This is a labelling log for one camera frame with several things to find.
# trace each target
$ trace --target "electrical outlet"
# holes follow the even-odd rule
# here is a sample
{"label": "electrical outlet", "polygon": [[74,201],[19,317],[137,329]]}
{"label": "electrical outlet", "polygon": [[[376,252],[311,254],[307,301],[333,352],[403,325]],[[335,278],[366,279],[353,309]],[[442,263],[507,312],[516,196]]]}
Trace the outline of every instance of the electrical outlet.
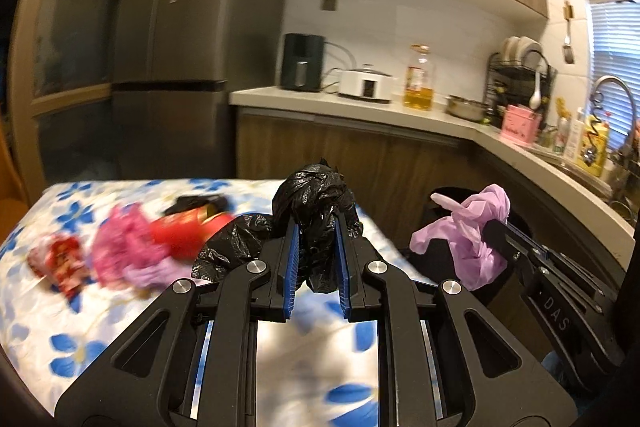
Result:
{"label": "electrical outlet", "polygon": [[338,0],[322,0],[320,9],[323,12],[335,12],[338,11]]}

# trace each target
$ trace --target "white spoon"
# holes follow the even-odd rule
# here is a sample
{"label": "white spoon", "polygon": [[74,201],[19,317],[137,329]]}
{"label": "white spoon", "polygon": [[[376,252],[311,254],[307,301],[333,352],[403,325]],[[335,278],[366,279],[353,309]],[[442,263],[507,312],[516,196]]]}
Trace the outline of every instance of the white spoon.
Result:
{"label": "white spoon", "polygon": [[536,111],[540,107],[540,68],[536,68],[536,89],[534,90],[531,98],[529,99],[529,108]]}

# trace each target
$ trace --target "yellow bottle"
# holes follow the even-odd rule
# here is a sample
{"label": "yellow bottle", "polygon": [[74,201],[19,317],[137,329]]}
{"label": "yellow bottle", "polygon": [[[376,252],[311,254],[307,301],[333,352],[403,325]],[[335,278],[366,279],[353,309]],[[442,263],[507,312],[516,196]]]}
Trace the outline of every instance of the yellow bottle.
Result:
{"label": "yellow bottle", "polygon": [[433,61],[430,48],[425,44],[411,46],[412,56],[406,68],[404,105],[414,109],[430,110],[433,105]]}
{"label": "yellow bottle", "polygon": [[[584,162],[584,152],[591,147],[591,143],[596,148],[596,158],[591,165]],[[609,123],[601,121],[596,123],[596,118],[591,115],[584,123],[584,132],[582,133],[582,143],[575,163],[587,171],[589,174],[600,177],[602,168],[607,161],[607,143],[609,142]]]}

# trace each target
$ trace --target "blue gripper pad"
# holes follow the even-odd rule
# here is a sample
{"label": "blue gripper pad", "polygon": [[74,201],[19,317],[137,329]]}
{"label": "blue gripper pad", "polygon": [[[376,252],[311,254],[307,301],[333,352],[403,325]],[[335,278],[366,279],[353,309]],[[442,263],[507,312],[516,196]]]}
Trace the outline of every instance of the blue gripper pad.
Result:
{"label": "blue gripper pad", "polygon": [[340,294],[340,308],[344,318],[349,317],[351,312],[351,298],[349,288],[349,272],[347,270],[347,258],[344,253],[344,244],[342,243],[342,234],[340,233],[340,222],[335,217],[335,255],[337,257],[336,272],[338,293]]}
{"label": "blue gripper pad", "polygon": [[284,278],[284,314],[287,319],[291,318],[293,311],[293,301],[296,297],[296,280],[298,279],[298,262],[300,261],[300,227],[293,226],[293,236],[289,246],[289,256],[287,257],[287,272]]}

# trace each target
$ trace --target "window blinds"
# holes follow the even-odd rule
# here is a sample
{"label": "window blinds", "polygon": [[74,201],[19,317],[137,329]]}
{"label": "window blinds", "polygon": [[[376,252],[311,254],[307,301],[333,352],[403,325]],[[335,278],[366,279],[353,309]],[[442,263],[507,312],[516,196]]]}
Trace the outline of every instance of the window blinds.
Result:
{"label": "window blinds", "polygon": [[[605,74],[620,77],[633,92],[640,110],[640,2],[589,2],[593,39],[591,78],[595,81]],[[604,95],[604,110],[611,112],[609,147],[617,148],[624,143],[631,125],[631,105],[624,90],[618,86],[606,84],[601,92]]]}
{"label": "window blinds", "polygon": [[[640,111],[640,4],[606,2],[591,5],[593,79],[604,74],[621,78],[631,89]],[[622,88],[602,87],[604,109],[611,112],[611,148],[620,147],[631,125],[631,105]]]}

